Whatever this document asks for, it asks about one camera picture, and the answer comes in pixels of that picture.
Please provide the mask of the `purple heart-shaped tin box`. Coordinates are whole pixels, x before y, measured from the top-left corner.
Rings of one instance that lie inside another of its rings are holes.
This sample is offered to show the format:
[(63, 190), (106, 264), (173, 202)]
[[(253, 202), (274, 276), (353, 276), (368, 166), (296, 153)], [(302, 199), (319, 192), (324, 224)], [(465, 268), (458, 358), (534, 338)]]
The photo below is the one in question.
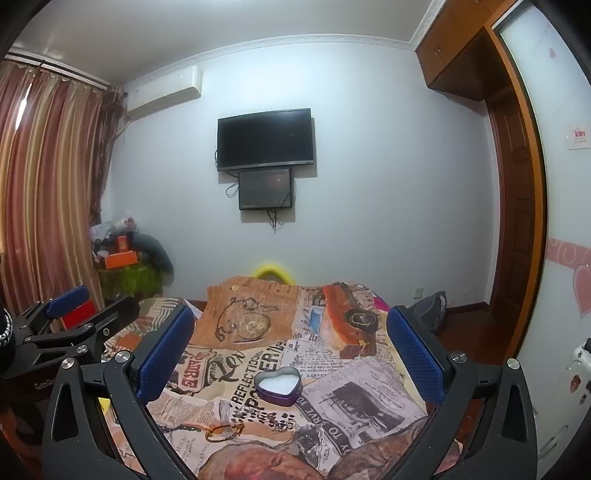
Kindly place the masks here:
[(294, 367), (260, 372), (254, 377), (254, 389), (263, 401), (273, 405), (290, 407), (297, 401), (303, 389), (301, 373)]

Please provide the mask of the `red box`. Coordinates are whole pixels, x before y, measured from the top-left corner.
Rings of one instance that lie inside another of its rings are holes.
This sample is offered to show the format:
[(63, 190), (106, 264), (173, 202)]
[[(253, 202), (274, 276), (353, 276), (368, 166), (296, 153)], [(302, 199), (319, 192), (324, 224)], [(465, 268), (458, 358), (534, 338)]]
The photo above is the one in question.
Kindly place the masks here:
[(72, 311), (62, 316), (61, 320), (66, 330), (73, 329), (96, 314), (97, 310), (92, 300), (87, 300)]

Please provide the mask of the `orange box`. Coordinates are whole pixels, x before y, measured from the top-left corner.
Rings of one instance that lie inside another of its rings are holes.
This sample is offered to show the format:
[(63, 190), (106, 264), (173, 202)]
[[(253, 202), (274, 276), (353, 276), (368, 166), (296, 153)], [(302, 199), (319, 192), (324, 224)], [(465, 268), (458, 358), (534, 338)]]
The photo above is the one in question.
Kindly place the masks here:
[(104, 268), (107, 270), (123, 268), (138, 263), (137, 253), (135, 251), (125, 251), (113, 253), (106, 256), (103, 260)]

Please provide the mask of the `green patterned cabinet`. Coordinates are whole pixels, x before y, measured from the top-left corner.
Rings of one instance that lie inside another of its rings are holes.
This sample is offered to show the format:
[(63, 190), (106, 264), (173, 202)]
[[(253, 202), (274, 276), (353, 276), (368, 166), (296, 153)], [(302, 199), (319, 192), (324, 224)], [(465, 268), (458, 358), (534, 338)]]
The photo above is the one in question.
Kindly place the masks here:
[(121, 295), (142, 300), (162, 293), (161, 275), (149, 263), (99, 270), (98, 274), (104, 300), (114, 301)]

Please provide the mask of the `dark bag on floor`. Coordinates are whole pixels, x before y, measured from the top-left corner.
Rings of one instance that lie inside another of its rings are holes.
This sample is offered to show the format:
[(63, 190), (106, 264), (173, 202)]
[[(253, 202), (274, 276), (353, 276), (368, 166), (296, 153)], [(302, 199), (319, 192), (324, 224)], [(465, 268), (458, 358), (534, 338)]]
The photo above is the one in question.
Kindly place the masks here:
[(438, 291), (414, 304), (410, 311), (412, 317), (425, 328), (432, 333), (437, 333), (446, 316), (447, 306), (446, 292)]

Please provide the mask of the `striped red gold curtain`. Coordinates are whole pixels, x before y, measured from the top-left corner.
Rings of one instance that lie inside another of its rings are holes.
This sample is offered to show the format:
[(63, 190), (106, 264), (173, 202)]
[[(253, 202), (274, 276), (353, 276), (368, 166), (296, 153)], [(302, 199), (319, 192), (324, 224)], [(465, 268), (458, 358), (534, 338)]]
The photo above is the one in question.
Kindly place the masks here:
[(1, 64), (1, 285), (9, 310), (84, 285), (103, 304), (90, 228), (100, 221), (123, 91)]

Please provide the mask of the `newspaper print bed quilt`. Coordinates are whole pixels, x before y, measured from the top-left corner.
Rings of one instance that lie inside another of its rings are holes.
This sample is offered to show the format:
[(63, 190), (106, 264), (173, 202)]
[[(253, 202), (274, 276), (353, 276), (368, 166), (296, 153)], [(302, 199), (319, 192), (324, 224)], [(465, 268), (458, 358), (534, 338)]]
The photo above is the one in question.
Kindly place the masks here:
[(428, 422), (388, 312), (354, 282), (211, 286), (148, 414), (200, 479), (380, 479)]

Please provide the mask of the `brown wooden door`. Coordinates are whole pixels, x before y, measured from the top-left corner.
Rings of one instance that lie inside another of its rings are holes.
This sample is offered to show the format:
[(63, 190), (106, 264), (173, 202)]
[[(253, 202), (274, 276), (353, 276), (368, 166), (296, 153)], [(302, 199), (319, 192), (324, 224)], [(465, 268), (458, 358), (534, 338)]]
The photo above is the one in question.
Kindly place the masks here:
[(537, 300), (545, 254), (547, 188), (535, 115), (508, 47), (485, 28), (509, 84), (486, 100), (497, 151), (500, 232), (491, 313), (507, 335), (504, 357), (523, 345)]

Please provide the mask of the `white sliding wardrobe door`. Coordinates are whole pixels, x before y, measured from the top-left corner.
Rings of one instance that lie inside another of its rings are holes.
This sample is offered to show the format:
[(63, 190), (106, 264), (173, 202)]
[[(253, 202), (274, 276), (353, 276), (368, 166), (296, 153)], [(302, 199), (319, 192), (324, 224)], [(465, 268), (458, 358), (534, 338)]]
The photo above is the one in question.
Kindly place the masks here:
[(529, 96), (545, 164), (544, 264), (518, 355), (544, 477), (590, 410), (590, 83), (540, 2), (521, 2), (497, 31)]

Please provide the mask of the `wooden overhead cabinet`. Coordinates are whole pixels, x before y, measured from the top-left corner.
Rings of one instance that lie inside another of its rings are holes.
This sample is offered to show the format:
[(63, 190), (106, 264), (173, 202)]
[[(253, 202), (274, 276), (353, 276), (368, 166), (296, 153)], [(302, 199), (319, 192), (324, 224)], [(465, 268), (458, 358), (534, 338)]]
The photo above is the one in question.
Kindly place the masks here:
[(485, 24), (500, 1), (448, 1), (417, 48), (429, 88), (483, 101), (510, 84)]

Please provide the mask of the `small black wall monitor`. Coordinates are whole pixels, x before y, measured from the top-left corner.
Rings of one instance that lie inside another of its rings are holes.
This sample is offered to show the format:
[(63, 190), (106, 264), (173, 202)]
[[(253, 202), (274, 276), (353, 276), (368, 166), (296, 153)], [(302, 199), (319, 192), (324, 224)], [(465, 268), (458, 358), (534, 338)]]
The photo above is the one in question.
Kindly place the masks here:
[(238, 173), (238, 206), (241, 211), (290, 209), (293, 197), (293, 172), (290, 168)]

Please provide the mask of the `white wall air conditioner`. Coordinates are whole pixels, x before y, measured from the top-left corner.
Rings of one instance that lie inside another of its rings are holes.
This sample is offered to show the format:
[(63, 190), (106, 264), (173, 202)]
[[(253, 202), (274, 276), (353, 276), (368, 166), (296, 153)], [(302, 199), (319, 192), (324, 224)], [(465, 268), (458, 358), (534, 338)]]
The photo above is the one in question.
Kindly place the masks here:
[(201, 97), (202, 72), (197, 65), (160, 75), (132, 88), (126, 113), (136, 120)]

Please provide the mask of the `large black wall television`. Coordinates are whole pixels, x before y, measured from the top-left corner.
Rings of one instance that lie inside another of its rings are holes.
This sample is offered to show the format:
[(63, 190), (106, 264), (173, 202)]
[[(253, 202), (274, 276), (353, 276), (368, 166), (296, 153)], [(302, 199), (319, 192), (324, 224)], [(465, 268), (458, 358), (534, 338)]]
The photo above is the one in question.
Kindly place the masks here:
[(266, 111), (217, 121), (218, 171), (315, 163), (311, 109)]

